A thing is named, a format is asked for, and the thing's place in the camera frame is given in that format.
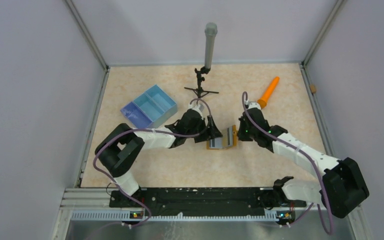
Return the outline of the thin white credit card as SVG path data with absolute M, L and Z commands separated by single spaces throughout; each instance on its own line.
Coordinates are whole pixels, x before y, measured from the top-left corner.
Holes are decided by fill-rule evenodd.
M 219 137 L 219 138 L 211 139 L 209 141 L 209 148 L 210 149 L 223 149 L 224 148 L 223 138 Z

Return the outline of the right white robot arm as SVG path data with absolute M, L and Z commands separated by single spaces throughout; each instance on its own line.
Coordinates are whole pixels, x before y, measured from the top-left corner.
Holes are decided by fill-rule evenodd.
M 343 219 L 369 197 L 369 189 L 354 159 L 329 156 L 301 142 L 285 128 L 269 125 L 260 105 L 254 101 L 245 101 L 242 107 L 239 141 L 256 142 L 316 178 L 309 181 L 287 176 L 277 180 L 274 184 L 277 189 L 273 192 L 277 205 L 287 206 L 292 200 L 315 203 Z

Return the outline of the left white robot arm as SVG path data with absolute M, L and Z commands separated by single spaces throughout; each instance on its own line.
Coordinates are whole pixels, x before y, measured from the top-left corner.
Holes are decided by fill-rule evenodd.
M 203 104 L 189 105 L 180 119 L 159 128 L 131 128 L 121 123 L 98 145 L 95 160 L 122 190 L 121 200 L 127 206 L 140 202 L 139 184 L 131 167 L 142 150 L 173 149 L 187 139 L 201 143 L 223 137 L 212 115 L 203 116 L 203 108 Z

